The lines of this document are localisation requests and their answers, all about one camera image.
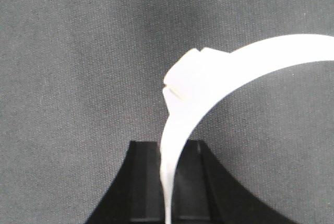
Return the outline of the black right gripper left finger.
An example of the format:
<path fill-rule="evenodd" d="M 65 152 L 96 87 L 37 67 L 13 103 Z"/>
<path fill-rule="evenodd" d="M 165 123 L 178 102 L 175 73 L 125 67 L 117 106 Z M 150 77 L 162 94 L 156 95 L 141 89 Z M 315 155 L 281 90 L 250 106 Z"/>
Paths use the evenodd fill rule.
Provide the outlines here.
<path fill-rule="evenodd" d="M 114 181 L 86 223 L 164 223 L 156 142 L 131 141 Z"/>

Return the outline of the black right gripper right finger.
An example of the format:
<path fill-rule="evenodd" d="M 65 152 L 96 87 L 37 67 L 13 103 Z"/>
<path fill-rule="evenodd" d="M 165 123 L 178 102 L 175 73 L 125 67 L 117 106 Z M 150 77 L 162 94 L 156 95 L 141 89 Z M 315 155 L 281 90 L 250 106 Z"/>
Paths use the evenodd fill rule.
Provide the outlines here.
<path fill-rule="evenodd" d="M 178 161 L 173 223 L 292 223 L 242 186 L 204 141 L 187 141 Z"/>

